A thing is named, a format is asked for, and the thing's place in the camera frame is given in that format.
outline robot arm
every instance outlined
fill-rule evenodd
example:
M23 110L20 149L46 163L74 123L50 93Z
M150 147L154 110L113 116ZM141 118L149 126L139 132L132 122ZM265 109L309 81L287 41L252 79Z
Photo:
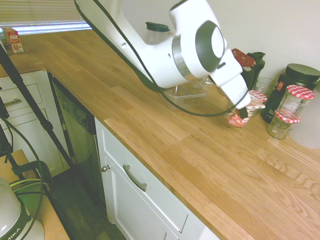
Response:
M80 14L129 65L141 80L171 88L211 76L234 103L247 92L242 68L226 49L227 42L206 0L182 0L169 12L176 33L146 44L122 12L122 0L75 0ZM236 106L250 103L247 93Z

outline white cabinet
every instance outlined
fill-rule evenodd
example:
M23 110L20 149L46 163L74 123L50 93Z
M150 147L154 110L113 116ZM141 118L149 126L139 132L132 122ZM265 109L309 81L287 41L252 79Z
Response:
M48 74L46 71L36 71L21 75L24 84L27 86L35 102L38 104L44 116L52 123L53 131L61 142L64 149L67 149L64 133L60 124L58 111L55 105ZM60 155L56 145L48 133L43 129L31 107L24 99L19 89L9 77L0 78L0 96L4 103L12 104L6 107L10 117L8 121L15 126L31 143L39 159L44 161L53 176L62 173L69 168L65 159ZM0 120L0 124L11 143L11 136L7 126ZM24 140L14 131L13 150L22 149L29 160L35 161L35 157Z
M110 167L108 173L103 174L108 178L107 184L111 190L109 206L113 205L108 208L108 218L118 225L122 233L130 240L150 240L150 236L153 240L178 240L138 194L123 171L108 158L102 162Z
M98 120L95 125L107 216L128 240L218 240Z

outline black tripod leg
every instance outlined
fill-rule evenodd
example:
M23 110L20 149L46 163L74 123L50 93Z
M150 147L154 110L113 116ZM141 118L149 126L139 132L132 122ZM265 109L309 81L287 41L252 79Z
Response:
M34 114L39 119L42 127L44 128L44 130L47 131L47 133L49 134L49 136L53 140L54 144L56 145L56 147L58 148L58 150L62 154L63 158L68 163L69 167L72 168L74 165L73 165L70 157L68 156L67 152L63 148L62 144L59 142L56 134L54 133L53 126L52 126L51 122L49 122L45 118L44 114L41 112L36 101L34 100L32 95L30 94L29 90L27 89L26 85L24 84L23 79L20 76L15 65L12 63L8 54L6 53L6 51L2 47L0 47L0 64L2 65L3 69L8 74L8 76L11 78L12 82L14 84L16 84L16 86L20 90L21 94L23 95L23 97L25 98L25 100L27 101L27 103L29 104L31 109L33 110Z
M9 160L11 166L12 166L12 170L16 170L19 169L20 166L16 163L14 157L11 155L11 153L13 152L12 146L10 145L10 143L8 142L8 139L6 137L6 134L3 130L3 128L0 125L0 151L2 153L6 152L5 155L7 155L7 159ZM22 174L18 175L20 180L24 180L25 177Z

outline black container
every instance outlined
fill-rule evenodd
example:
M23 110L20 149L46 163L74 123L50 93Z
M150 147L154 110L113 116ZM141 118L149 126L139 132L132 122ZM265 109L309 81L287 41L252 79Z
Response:
M255 65L251 67L251 71L244 70L241 75L244 78L248 90L252 90L261 70L265 67L266 62L262 58L266 54L263 52L249 52L247 55L255 60Z
M319 78L320 71L312 67L295 63L288 64L285 72L279 76L274 90L265 104L265 109L261 111L262 118L267 123L271 123L275 110L286 93L287 86L300 85L313 91Z

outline window blind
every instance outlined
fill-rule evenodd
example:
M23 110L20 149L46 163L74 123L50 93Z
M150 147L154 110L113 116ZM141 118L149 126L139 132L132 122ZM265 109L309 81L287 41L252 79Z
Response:
M91 29L74 0L0 0L0 27L19 35Z

